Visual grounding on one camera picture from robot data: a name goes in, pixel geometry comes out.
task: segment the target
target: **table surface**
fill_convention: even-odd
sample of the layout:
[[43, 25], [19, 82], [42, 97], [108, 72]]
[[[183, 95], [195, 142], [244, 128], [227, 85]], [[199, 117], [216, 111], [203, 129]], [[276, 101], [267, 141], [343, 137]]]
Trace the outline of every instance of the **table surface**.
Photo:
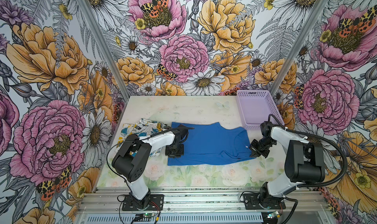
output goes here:
[[[227, 129], [241, 127], [236, 96], [131, 96], [120, 125], [135, 124], [141, 118], [171, 125], [172, 121], [192, 124], [219, 122]], [[115, 134], [119, 137], [122, 126]], [[250, 142], [261, 139], [260, 130], [248, 130]], [[109, 162], [115, 156], [110, 151]], [[228, 165], [168, 166], [163, 149], [149, 157], [143, 173], [149, 188], [155, 187], [260, 187], [284, 172], [285, 153], [281, 144], [272, 146], [268, 158]], [[105, 164], [97, 187], [127, 187]]]

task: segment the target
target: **vent grille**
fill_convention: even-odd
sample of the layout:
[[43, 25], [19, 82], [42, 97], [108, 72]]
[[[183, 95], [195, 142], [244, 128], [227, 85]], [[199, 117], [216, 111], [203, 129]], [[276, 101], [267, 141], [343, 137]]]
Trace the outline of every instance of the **vent grille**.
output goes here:
[[[121, 214], [125, 224], [131, 223], [135, 214]], [[150, 221], [142, 219], [135, 224], [154, 223], [155, 217]], [[162, 213], [159, 224], [189, 224], [189, 223], [250, 223], [263, 222], [260, 212], [253, 213]], [[118, 214], [88, 214], [86, 224], [121, 224]]]

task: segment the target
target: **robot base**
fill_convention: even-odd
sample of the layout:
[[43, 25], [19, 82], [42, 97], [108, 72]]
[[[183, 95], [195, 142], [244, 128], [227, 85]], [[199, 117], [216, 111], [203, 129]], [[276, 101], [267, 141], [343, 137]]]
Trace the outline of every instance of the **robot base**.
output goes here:
[[277, 199], [271, 198], [266, 202], [263, 202], [259, 205], [258, 201], [259, 193], [245, 193], [243, 194], [243, 200], [245, 200], [245, 209], [246, 210], [256, 210], [256, 209], [285, 209], [285, 203]]
[[[156, 205], [158, 205], [158, 208], [160, 210], [164, 207], [164, 195], [150, 195], [149, 202], [154, 202]], [[140, 211], [138, 209], [140, 207], [137, 202], [135, 202], [135, 198], [129, 194], [124, 197], [123, 200], [123, 206], [122, 211]], [[144, 210], [157, 210], [153, 205], [149, 204], [146, 209]]]

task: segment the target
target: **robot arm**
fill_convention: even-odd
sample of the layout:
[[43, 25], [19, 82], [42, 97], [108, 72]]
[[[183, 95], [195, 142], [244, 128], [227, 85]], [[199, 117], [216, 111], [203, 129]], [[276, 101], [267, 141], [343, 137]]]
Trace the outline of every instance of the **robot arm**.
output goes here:
[[285, 195], [297, 189], [298, 184], [324, 180], [325, 164], [320, 143], [309, 142], [307, 137], [287, 132], [267, 121], [261, 124], [261, 131], [263, 138], [253, 140], [250, 145], [251, 157], [267, 157], [269, 148], [276, 142], [281, 143], [286, 154], [285, 172], [275, 180], [264, 183], [259, 191], [258, 202], [262, 207], [270, 207], [274, 200], [280, 202]]
[[179, 125], [178, 128], [168, 128], [148, 137], [132, 134], [122, 143], [111, 165], [130, 188], [132, 206], [144, 210], [150, 200], [150, 190], [141, 176], [149, 154], [166, 146], [165, 155], [170, 158], [182, 156], [184, 151], [182, 143], [186, 140], [189, 129], [193, 128]]

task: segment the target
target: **plastic basket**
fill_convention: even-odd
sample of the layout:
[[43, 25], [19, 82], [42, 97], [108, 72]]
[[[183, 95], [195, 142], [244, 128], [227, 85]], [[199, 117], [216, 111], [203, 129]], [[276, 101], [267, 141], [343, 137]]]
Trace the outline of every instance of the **plastic basket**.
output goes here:
[[[260, 130], [261, 123], [267, 121], [268, 115], [271, 113], [284, 125], [268, 90], [238, 90], [237, 105], [242, 126], [246, 130]], [[273, 118], [271, 118], [271, 122], [277, 124]]]

